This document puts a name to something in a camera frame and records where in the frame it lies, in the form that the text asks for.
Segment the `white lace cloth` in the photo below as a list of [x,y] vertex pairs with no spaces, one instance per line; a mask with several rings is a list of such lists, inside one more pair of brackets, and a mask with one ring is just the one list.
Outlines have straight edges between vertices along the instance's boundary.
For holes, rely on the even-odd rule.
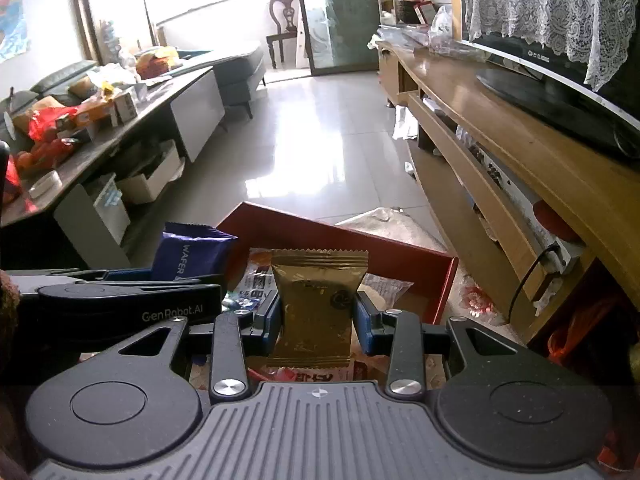
[[599,90],[626,61],[638,0],[465,0],[470,39],[522,38],[587,63],[585,84]]

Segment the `tile floor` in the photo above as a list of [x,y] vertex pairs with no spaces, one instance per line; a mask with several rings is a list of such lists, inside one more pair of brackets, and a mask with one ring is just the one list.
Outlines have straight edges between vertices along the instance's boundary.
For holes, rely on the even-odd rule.
[[374,72],[260,86],[254,119],[227,111],[228,132],[218,127],[164,195],[132,263],[151,263],[165,221],[215,226],[242,200],[330,223],[401,207],[441,238],[385,104]]

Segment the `television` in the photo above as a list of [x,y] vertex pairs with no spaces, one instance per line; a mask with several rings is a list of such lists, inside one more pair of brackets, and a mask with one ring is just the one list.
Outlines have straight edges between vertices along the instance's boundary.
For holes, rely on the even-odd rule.
[[556,55],[548,46],[516,37],[483,33],[470,40],[462,12],[462,41],[492,55],[478,79],[508,102],[601,152],[640,158],[640,5],[627,59],[598,91],[585,84],[587,64]]

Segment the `gold snack packet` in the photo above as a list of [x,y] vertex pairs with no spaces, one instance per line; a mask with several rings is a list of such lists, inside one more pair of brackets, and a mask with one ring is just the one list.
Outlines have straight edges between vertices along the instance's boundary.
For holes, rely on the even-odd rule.
[[368,263],[367,251],[273,251],[283,311],[269,366],[348,367],[351,305]]

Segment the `red box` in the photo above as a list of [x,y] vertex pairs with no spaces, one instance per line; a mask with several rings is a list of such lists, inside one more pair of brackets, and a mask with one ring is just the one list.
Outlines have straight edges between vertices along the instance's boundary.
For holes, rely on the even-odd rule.
[[368,272],[414,283],[395,307],[416,312],[425,323],[440,322],[458,268],[458,259],[453,256],[250,202],[239,204],[218,229],[238,237],[226,273],[230,288],[244,273],[252,247],[369,251]]

